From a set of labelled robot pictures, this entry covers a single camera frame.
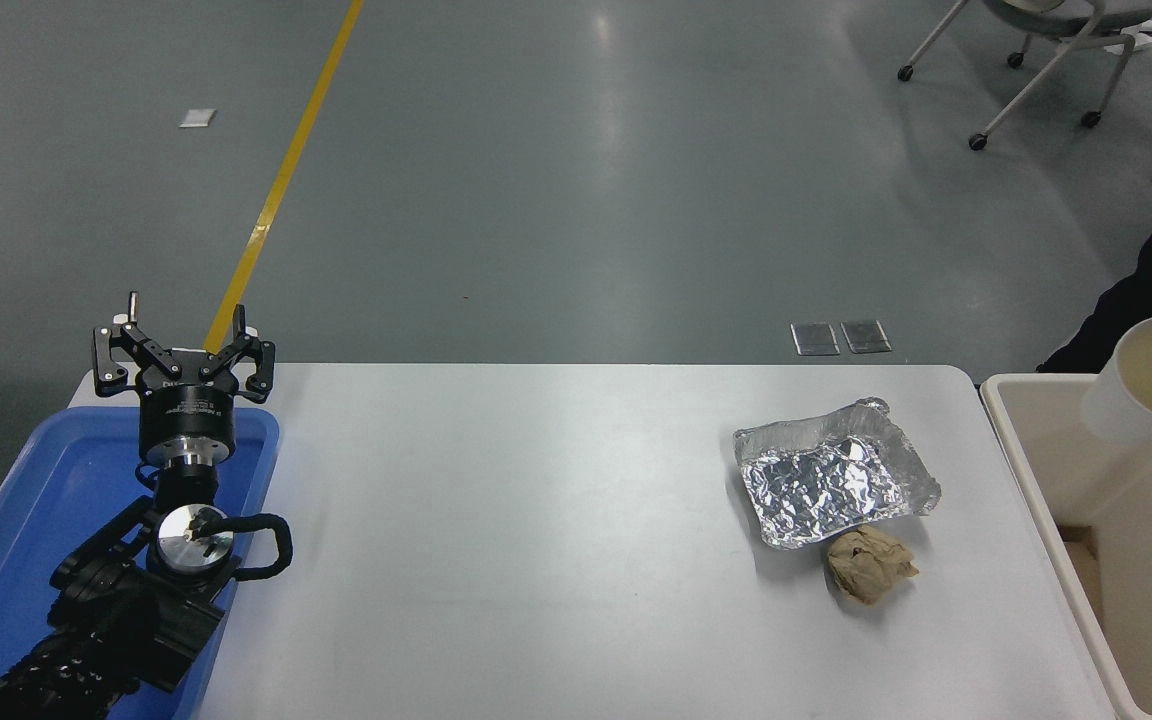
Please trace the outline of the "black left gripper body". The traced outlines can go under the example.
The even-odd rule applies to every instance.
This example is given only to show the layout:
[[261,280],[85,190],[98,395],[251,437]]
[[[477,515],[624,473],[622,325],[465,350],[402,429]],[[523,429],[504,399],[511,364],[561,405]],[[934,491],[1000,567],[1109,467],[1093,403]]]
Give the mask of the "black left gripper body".
[[161,372],[138,373],[141,458],[225,461],[236,447],[234,397],[238,381],[230,372],[200,381]]

